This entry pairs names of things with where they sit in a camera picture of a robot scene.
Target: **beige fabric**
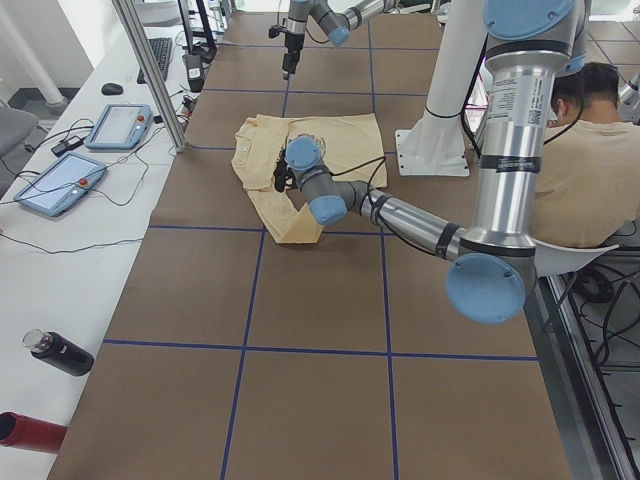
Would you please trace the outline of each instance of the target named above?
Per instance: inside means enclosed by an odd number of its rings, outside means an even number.
[[[296,210],[286,193],[274,188],[273,171],[287,140],[301,134],[322,138],[324,162],[332,172],[353,168],[384,154],[375,115],[351,117],[248,118],[236,133],[236,152],[231,161],[260,218],[278,243],[315,243],[322,226],[307,204]],[[377,163],[367,165],[340,180],[368,181]],[[387,186],[387,171],[378,170],[372,185]]]
[[[550,128],[547,138],[564,127]],[[578,121],[544,147],[530,233],[595,247],[640,214],[640,128]]]

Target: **red cylinder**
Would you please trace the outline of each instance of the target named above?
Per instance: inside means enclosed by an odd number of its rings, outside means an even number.
[[[25,417],[0,413],[0,445],[44,453],[58,453],[67,427]]]

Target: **black hair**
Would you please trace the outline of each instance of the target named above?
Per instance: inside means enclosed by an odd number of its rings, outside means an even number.
[[[556,112],[559,98],[575,106],[584,99],[584,108],[589,108],[593,100],[608,100],[617,106],[618,81],[618,69],[613,65],[589,62],[578,73],[556,78],[551,108]]]

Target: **tablet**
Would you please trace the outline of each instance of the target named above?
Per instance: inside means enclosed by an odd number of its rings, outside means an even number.
[[[43,215],[57,217],[91,190],[106,170],[103,163],[67,152],[13,199]]]
[[[149,105],[107,105],[84,145],[90,150],[131,150],[144,137],[150,121]]]

